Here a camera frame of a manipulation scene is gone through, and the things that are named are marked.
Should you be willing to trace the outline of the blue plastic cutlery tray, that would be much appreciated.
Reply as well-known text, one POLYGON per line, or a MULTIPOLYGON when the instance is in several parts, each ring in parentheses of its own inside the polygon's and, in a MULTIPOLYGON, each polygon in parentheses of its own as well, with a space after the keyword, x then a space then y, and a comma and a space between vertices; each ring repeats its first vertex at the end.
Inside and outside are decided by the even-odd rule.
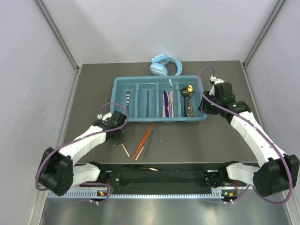
POLYGON ((207 115, 198 111, 202 96, 198 87, 202 86, 201 79, 196 75, 179 76, 130 76, 117 77, 114 80, 110 111, 124 112, 126 108, 126 92, 131 91, 129 102, 129 122, 196 122, 207 119, 207 115), (173 88, 173 118, 162 117, 164 90, 170 87, 169 79, 173 88), (191 84, 194 93, 192 95, 192 105, 195 113, 194 117, 184 116, 184 98, 180 90, 191 84), (150 90, 150 115, 146 117, 147 90, 150 90))

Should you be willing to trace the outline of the light blue headphones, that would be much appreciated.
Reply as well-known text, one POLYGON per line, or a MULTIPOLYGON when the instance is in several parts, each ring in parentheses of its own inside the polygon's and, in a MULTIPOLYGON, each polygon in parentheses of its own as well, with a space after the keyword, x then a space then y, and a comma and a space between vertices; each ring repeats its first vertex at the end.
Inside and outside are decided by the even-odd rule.
POLYGON ((166 65, 169 62, 174 63, 177 68, 175 76, 181 75, 183 69, 181 61, 164 53, 160 53, 151 59, 150 72, 154 76, 168 76, 166 65))

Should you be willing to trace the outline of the silver grey knife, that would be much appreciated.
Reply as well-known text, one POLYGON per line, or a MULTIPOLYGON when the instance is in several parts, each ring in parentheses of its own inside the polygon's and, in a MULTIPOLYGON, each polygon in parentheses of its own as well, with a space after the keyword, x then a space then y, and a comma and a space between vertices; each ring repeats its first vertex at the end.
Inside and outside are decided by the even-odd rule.
POLYGON ((143 165, 122 165, 122 168, 134 169, 134 170, 149 170, 149 171, 162 171, 162 169, 154 167, 145 167, 143 165))

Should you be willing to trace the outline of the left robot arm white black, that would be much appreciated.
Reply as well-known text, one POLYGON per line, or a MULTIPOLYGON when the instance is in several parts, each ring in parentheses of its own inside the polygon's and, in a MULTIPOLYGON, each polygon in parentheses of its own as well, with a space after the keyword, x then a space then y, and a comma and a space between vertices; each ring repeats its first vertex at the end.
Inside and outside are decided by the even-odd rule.
POLYGON ((101 186, 106 182, 106 174, 94 163, 77 165, 77 162, 95 147, 124 139, 122 129, 127 123, 127 115, 118 111, 99 115, 98 119, 80 136, 56 149, 49 147, 43 155, 36 174, 36 188, 50 190, 58 196, 70 188, 92 182, 101 186))

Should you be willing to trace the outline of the orange chopstick long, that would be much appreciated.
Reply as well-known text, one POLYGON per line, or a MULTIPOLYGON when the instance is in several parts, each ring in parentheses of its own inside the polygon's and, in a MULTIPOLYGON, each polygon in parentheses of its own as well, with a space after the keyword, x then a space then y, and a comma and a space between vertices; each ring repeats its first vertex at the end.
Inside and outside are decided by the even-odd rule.
POLYGON ((138 146, 138 150, 140 150, 142 148, 142 146, 144 145, 144 143, 146 142, 147 138, 149 137, 151 131, 153 130, 155 125, 155 122, 152 123, 152 125, 150 126, 150 128, 148 129, 147 133, 145 134, 145 136, 143 137, 142 141, 140 142, 139 146, 138 146))

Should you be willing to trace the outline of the dark blue utensil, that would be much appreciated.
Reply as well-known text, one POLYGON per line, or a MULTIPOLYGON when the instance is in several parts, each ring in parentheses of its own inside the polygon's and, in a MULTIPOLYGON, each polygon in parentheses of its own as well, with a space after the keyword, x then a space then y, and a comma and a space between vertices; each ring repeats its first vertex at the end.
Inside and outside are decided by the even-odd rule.
POLYGON ((170 118, 173 115, 172 102, 169 90, 164 90, 165 116, 170 118))

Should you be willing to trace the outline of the gold spoon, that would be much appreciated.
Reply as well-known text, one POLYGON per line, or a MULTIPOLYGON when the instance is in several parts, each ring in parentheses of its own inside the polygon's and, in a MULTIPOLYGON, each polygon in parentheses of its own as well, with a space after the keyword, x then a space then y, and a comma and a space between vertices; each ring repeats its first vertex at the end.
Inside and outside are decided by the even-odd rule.
POLYGON ((193 89, 191 84, 187 85, 187 90, 188 90, 188 116, 189 117, 194 117, 195 113, 194 113, 194 110, 193 110, 192 98, 191 98, 193 93, 194 93, 194 89, 193 89))

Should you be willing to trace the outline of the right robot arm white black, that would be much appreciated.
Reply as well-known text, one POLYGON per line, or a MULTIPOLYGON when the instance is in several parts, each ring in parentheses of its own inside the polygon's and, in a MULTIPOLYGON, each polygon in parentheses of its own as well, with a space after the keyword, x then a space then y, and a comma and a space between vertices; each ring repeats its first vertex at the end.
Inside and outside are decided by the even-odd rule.
POLYGON ((215 76, 210 77, 212 88, 203 92, 199 111, 220 115, 241 135, 254 153, 258 166, 231 161, 218 170, 219 181, 231 185, 235 180, 252 185, 263 197, 296 186, 300 161, 295 155, 281 150, 256 121, 244 101, 236 101, 232 85, 215 76))

